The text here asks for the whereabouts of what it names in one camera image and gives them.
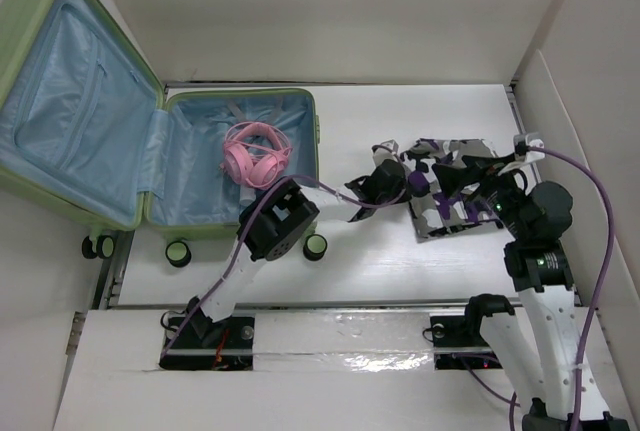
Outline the small white bottle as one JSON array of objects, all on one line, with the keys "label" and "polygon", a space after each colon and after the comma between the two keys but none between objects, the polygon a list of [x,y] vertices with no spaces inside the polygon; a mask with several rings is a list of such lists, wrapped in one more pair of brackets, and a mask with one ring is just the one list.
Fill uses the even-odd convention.
[{"label": "small white bottle", "polygon": [[239,193],[239,203],[243,207],[251,205],[256,199],[256,190],[250,186],[242,185]]}]

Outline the green suitcase with blue lining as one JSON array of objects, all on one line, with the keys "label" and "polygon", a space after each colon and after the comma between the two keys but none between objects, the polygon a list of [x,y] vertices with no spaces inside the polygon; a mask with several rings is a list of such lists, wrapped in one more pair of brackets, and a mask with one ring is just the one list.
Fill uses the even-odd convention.
[{"label": "green suitcase with blue lining", "polygon": [[85,225],[88,259],[109,258],[115,233],[144,223],[176,267],[190,242],[235,232],[241,185],[220,165],[227,131],[245,121],[288,137],[282,175],[318,175],[310,92],[168,96],[99,0],[1,1],[1,183]]}]

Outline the pink headphones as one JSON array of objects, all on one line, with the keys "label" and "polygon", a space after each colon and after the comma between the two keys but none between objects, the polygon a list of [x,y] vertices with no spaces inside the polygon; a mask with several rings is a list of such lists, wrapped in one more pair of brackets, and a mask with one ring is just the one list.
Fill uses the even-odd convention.
[{"label": "pink headphones", "polygon": [[278,128],[245,121],[227,131],[220,167],[238,185],[265,189],[282,175],[292,151],[290,140]]}]

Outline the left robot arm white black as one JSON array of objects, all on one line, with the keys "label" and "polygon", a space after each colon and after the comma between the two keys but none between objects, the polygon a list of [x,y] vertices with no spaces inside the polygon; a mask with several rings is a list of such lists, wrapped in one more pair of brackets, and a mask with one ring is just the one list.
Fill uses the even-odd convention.
[{"label": "left robot arm white black", "polygon": [[186,330],[199,346],[216,345],[244,288],[266,263],[291,251],[312,224],[363,221],[405,196],[405,170],[394,158],[384,159],[371,174],[337,189],[309,176],[280,178],[240,215],[226,268],[214,276],[204,292],[190,299],[161,355],[166,356]]}]

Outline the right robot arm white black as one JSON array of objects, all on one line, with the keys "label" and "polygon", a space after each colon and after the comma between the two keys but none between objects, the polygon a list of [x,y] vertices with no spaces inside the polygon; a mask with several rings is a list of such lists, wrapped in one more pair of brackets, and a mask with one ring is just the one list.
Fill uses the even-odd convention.
[{"label": "right robot arm white black", "polygon": [[627,430],[627,420],[611,413],[585,356],[594,313],[577,321],[574,279],[560,242],[573,222],[573,198],[553,181],[521,189],[514,176],[525,163],[511,154],[433,167],[446,197],[473,187],[469,199],[486,205],[512,235],[504,262],[535,342],[524,337],[509,300],[494,294],[469,300],[463,335],[493,351],[514,388],[522,429]]}]

